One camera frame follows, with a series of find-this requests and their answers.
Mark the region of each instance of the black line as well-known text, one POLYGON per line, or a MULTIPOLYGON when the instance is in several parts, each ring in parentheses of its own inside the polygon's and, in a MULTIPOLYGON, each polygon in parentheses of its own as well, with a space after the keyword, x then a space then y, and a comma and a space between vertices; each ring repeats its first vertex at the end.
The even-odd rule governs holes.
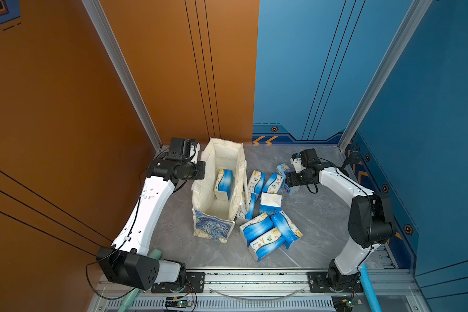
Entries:
POLYGON ((42 216, 48 218, 49 220, 52 220, 52 221, 56 222, 58 225, 60 225, 60 226, 62 226, 62 227, 64 227, 64 228, 67 228, 69 231, 71 231, 71 232, 73 232, 73 233, 75 233, 75 234, 78 234, 78 235, 80 235, 81 237, 83 237, 83 238, 85 238, 85 239, 87 239, 87 240, 93 242, 95 245, 102 247, 102 245, 100 245, 100 244, 94 242, 93 240, 89 239, 88 237, 85 237, 85 236, 81 235, 80 233, 76 232, 75 230, 72 230, 72 229, 68 228, 68 227, 65 226, 64 224, 62 224, 62 223, 60 223, 60 222, 58 222, 58 221, 56 221, 56 220, 50 218, 48 215, 45 215, 45 214, 39 212, 37 209, 34 209, 33 207, 31 207, 31 206, 29 206, 29 205, 27 205, 27 204, 21 202, 19 199, 15 198, 15 197, 13 197, 13 196, 11 196, 11 195, 9 195, 9 194, 7 194, 6 192, 0 190, 0 193, 2 193, 2 194, 5 195, 5 196, 8 196, 8 197, 12 198, 13 200, 15 200, 16 202, 18 202, 18 203, 20 203, 20 204, 23 204, 24 206, 26 206, 26 207, 28 207, 29 209, 31 209, 31 210, 33 210, 33 211, 39 213, 39 214, 42 215, 42 216))
POLYGON ((319 124, 321 123, 322 116, 324 115, 324 110, 326 109, 329 97, 331 96, 331 92, 333 91, 334 83, 336 82, 336 78, 338 77, 338 73, 340 72, 340 68, 343 64, 343 60, 345 59, 345 55, 347 54, 348 46, 350 45, 350 41, 352 41, 352 36, 354 35, 355 28, 357 27, 357 23, 359 22, 360 14, 362 13, 362 9, 364 8, 365 3, 366 0, 364 0, 364 2, 362 3, 362 7, 360 8, 359 16, 357 16, 357 20, 355 21, 354 29, 352 30, 352 34, 350 35, 350 39, 348 40, 347 47, 345 48, 345 53, 343 53, 343 58, 341 59, 340 66, 338 67, 338 71, 336 72, 336 76, 334 77, 333 84, 331 85, 331 90, 329 91, 328 98, 326 99, 326 103, 324 104, 324 108, 322 109, 321 117, 319 118, 319 122, 317 123, 317 127, 315 128, 314 135, 312 136, 312 138, 315 137, 315 134, 317 133, 317 128, 319 128, 319 124))
POLYGON ((462 261, 462 262, 458 262, 458 263, 455 263, 455 264, 453 264, 453 265, 448 265, 448 266, 445 266, 445 267, 443 267, 443 268, 439 268, 439 269, 431 270, 431 271, 428 271, 428 272, 424 272, 424 273, 415 275, 415 277, 418 277, 418 276, 421 276, 421 275, 424 275, 424 274, 428 274, 428 273, 431 273, 431 272, 435 272, 435 271, 438 271, 438 270, 447 269, 447 268, 450 268, 450 267, 452 267, 452 266, 460 265, 460 264, 463 264, 463 263, 466 263, 466 262, 468 262, 468 260, 465 260, 465 261, 462 261))
POLYGON ((205 52, 203 51, 203 39, 201 39, 201 29, 200 29, 200 17, 198 16, 198 5, 196 4, 196 0, 194 0, 194 6, 196 7, 196 18, 198 19, 198 31, 200 32, 201 54, 203 55, 203 66, 205 67, 206 92, 208 93, 208 102, 210 103, 210 116, 212 116, 213 135, 214 137, 217 137, 217 135, 215 134, 215 123, 213 123, 212 100, 210 98, 210 88, 208 87, 208 75, 206 74, 205 52))
POLYGON ((345 9, 345 4, 346 3, 347 3, 347 0, 345 0, 345 2, 343 3, 343 8, 341 8, 340 18, 338 19, 338 23, 336 24, 336 29, 334 30, 333 40, 331 40, 331 44, 329 45, 329 51, 328 51, 328 55, 326 57, 326 61, 324 62, 324 67, 322 68, 321 78, 319 78, 319 83, 317 85, 317 89, 315 90, 314 100, 312 101, 312 106, 310 107, 310 110, 308 112, 307 122, 305 123, 305 128, 303 129, 303 134, 301 135, 302 140, 303 140, 303 136, 305 135, 305 130, 307 129, 308 120, 310 119, 310 114, 312 113, 312 108, 314 107, 315 97, 317 96, 317 91, 319 90, 319 86, 321 85, 322 76, 324 75, 324 70, 326 68, 327 60, 329 58, 329 54, 331 53, 331 47, 333 47, 334 38, 335 38, 336 32, 338 30, 338 25, 340 25, 341 16, 343 15, 343 10, 345 9))
POLYGON ((201 91, 200 72, 198 70, 198 62, 196 61, 196 52, 194 51, 193 32, 191 31, 191 22, 189 21, 189 13, 187 12, 186 0, 184 0, 184 4, 186 5, 187 23, 189 23, 189 33, 191 34, 191 44, 193 45, 194 63, 196 64, 196 72, 198 73, 198 84, 200 85, 201 103, 203 103, 203 113, 205 113, 206 132, 208 133, 208 137, 209 137, 210 131, 208 130, 208 120, 206 119, 205 102, 203 101, 203 92, 201 91))
POLYGON ((210 45, 210 60, 212 61, 212 76, 213 76, 213 90, 215 92, 215 105, 217 106, 218 135, 220 138, 222 138, 222 133, 220 132, 220 117, 218 116, 217 88, 215 87, 215 73, 213 71, 212 42, 210 41, 210 28, 208 27, 208 13, 206 12, 206 0, 205 0, 205 16, 206 16, 206 29, 208 30, 208 44, 210 45))
POLYGON ((8 21, 5 21, 5 22, 1 22, 1 23, 0 23, 0 25, 2 25, 2 24, 5 24, 6 22, 10 22, 10 21, 13 21, 13 20, 15 20, 15 19, 17 19, 17 18, 20 18, 20 17, 21 17, 21 16, 18 16, 18 17, 14 17, 14 18, 13 18, 13 19, 11 19, 11 20, 9 19, 8 21))
POLYGON ((436 283, 436 284, 421 286, 420 288, 430 287, 430 286, 435 286, 435 285, 440 285, 440 284, 445 284, 445 283, 449 283, 449 282, 459 281, 459 280, 462 280, 462 279, 464 280, 464 279, 466 279, 466 278, 468 278, 468 276, 467 276, 467 277, 464 277, 464 278, 456 278, 456 279, 453 279, 453 280, 450 280, 450 281, 440 282, 440 283, 436 283))
POLYGON ((458 293, 458 294, 451 294, 451 295, 444 295, 444 296, 437 296, 437 297, 431 297, 431 298, 425 298, 426 300, 428 299, 436 299, 436 298, 443 298, 443 297, 450 297, 450 296, 457 296, 457 295, 465 295, 465 294, 468 294, 468 291, 466 292, 461 292, 461 293, 458 293))
POLYGON ((314 126, 315 118, 317 117, 317 113, 319 112, 319 107, 321 106, 322 98, 324 97, 324 93, 326 92, 327 84, 329 82, 329 79, 331 78, 331 74, 333 73, 334 64, 335 64, 336 59, 338 57, 338 53, 340 53, 341 43, 343 42, 343 38, 345 37, 345 34, 347 32, 348 23, 350 22, 350 18, 352 17, 352 14, 354 12, 354 8, 355 8, 356 3, 357 3, 357 0, 354 1, 354 5, 353 5, 352 10, 350 11, 350 15, 348 17, 347 25, 345 25, 345 30, 343 31, 343 35, 341 36, 340 44, 338 45, 338 49, 336 50, 336 55, 334 56, 333 65, 331 65, 331 70, 329 71, 329 75, 328 75, 328 78, 326 80, 326 84, 324 85, 324 90, 322 91, 322 95, 321 95, 321 99, 319 101, 319 105, 317 106, 317 110, 315 111, 315 116, 314 116, 314 119, 312 120, 312 125, 310 126, 310 130, 308 131, 307 140, 309 140, 309 138, 310 138, 310 132, 312 131, 312 127, 314 126))
POLYGON ((72 217, 73 219, 75 219, 76 221, 80 222, 81 224, 83 224, 84 226, 86 226, 87 228, 93 230, 95 233, 99 234, 100 236, 104 237, 105 239, 109 240, 112 242, 112 240, 108 239, 107 237, 105 237, 104 235, 102 235, 101 233, 97 232, 96 230, 94 230, 93 228, 89 227, 88 225, 86 225, 85 223, 81 222, 80 220, 76 219, 74 216, 70 215, 69 213, 67 213, 66 211, 62 210, 61 208, 59 208, 57 205, 55 205, 54 203, 48 201, 47 199, 45 199, 43 196, 41 196, 40 194, 38 194, 37 192, 33 191, 32 189, 28 188, 26 185, 22 184, 21 182, 19 182, 18 180, 16 180, 15 178, 12 178, 11 176, 9 176, 8 174, 6 174, 5 172, 1 171, 0 170, 0 173, 3 174, 4 176, 6 176, 7 178, 13 180, 15 183, 19 184, 20 186, 22 186, 23 188, 25 188, 26 190, 29 190, 31 193, 35 194, 36 196, 40 197, 41 199, 43 199, 44 201, 46 201, 47 203, 49 203, 50 205, 54 206, 55 208, 61 210, 63 213, 65 213, 66 215, 69 215, 70 217, 72 217))
POLYGON ((65 241, 65 240, 61 240, 60 238, 58 238, 58 237, 56 237, 56 236, 54 236, 54 235, 52 235, 52 234, 49 234, 49 233, 47 233, 47 232, 45 232, 45 231, 42 231, 42 230, 39 229, 39 228, 35 228, 34 226, 32 226, 32 225, 30 225, 30 224, 27 224, 26 222, 21 221, 21 220, 19 220, 18 218, 15 218, 15 217, 13 217, 13 216, 11 216, 11 215, 7 215, 5 212, 1 212, 1 211, 0 211, 0 213, 1 213, 2 215, 4 215, 4 216, 7 216, 7 217, 9 217, 9 218, 15 220, 15 221, 18 221, 18 222, 20 222, 20 223, 23 223, 24 225, 27 225, 27 226, 30 227, 30 228, 34 228, 35 230, 40 231, 40 232, 42 232, 43 234, 47 234, 47 235, 49 235, 50 237, 55 238, 56 240, 60 240, 60 241, 62 241, 63 243, 68 244, 69 246, 73 246, 73 247, 75 247, 75 248, 77 248, 77 249, 79 249, 79 250, 81 250, 81 251, 84 251, 84 252, 88 253, 89 255, 93 255, 94 257, 96 256, 96 255, 94 255, 93 253, 86 251, 85 249, 82 249, 82 248, 80 248, 80 247, 78 247, 78 246, 75 246, 75 245, 73 245, 73 244, 71 244, 71 243, 68 243, 68 242, 65 241))

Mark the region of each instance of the blue pipe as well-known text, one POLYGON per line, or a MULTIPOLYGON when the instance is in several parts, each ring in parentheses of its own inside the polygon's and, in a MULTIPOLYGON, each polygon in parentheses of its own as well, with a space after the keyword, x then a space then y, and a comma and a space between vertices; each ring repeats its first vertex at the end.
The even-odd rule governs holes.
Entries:
POLYGON ((360 268, 360 282, 362 283, 362 288, 366 293, 367 301, 369 302, 369 306, 371 307, 371 311, 373 312, 381 312, 380 303, 378 302, 378 297, 373 289, 373 285, 371 284, 371 280, 369 279, 369 275, 367 274, 366 264, 363 264, 360 268))

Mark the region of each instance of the blue wall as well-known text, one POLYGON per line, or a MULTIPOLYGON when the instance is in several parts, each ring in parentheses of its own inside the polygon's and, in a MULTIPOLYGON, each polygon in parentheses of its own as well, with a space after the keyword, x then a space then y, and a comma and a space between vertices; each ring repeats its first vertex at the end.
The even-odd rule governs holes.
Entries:
POLYGON ((432 2, 359 133, 419 234, 432 310, 468 310, 468 0, 432 2))
POLYGON ((261 0, 254 123, 296 140, 343 131, 410 4, 261 0))

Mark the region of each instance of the blue wave print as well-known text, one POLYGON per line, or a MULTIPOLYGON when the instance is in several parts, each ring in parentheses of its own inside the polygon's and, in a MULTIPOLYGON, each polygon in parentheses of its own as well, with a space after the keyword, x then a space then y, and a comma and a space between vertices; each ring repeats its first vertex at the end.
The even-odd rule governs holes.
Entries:
POLYGON ((210 235, 212 240, 227 239, 227 235, 232 227, 232 222, 219 219, 215 216, 209 216, 196 210, 196 228, 210 235))
POLYGON ((224 176, 218 184, 218 190, 227 193, 227 198, 231 199, 232 171, 224 169, 224 176))
POLYGON ((263 219, 260 222, 248 225, 243 231, 244 237, 248 242, 247 246, 249 246, 251 242, 256 240, 256 238, 258 238, 260 235, 272 228, 274 228, 274 225, 269 217, 263 219))
POLYGON ((273 243, 260 247, 256 251, 256 255, 258 256, 257 262, 262 260, 262 258, 267 256, 269 253, 279 248, 282 245, 282 243, 284 243, 284 241, 284 236, 281 236, 278 240, 274 241, 273 243))
POLYGON ((268 178, 267 183, 263 186, 262 192, 267 193, 268 187, 270 186, 270 184, 274 183, 275 179, 277 179, 277 173, 272 173, 270 178, 268 178))
POLYGON ((262 192, 262 188, 263 188, 263 183, 265 181, 265 173, 262 173, 261 174, 261 177, 260 177, 260 180, 258 181, 258 183, 255 185, 255 194, 256 194, 256 197, 258 198, 258 196, 260 195, 260 193, 262 192))
POLYGON ((281 214, 275 214, 272 216, 272 222, 274 226, 279 229, 281 234, 286 238, 289 244, 293 243, 294 241, 298 240, 300 237, 295 235, 291 228, 289 228, 288 221, 286 218, 281 214))

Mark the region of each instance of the light green pipe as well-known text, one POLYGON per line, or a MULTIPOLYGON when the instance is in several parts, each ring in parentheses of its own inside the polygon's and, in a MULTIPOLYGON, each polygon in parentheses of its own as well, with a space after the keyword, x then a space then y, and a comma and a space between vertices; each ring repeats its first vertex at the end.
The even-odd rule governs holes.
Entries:
MULTIPOLYGON (((157 249, 153 249, 153 251, 151 251, 151 253, 149 254, 149 258, 152 258, 152 259, 156 259, 156 260, 159 260, 161 258, 161 254, 162 252, 157 250, 157 249)), ((132 290, 131 292, 129 292, 125 298, 123 298, 123 301, 121 302, 121 306, 120 308, 118 309, 118 312, 125 312, 129 306, 132 305, 132 302, 134 301, 135 299, 135 296, 137 296, 137 294, 139 293, 139 290, 138 288, 132 290)))

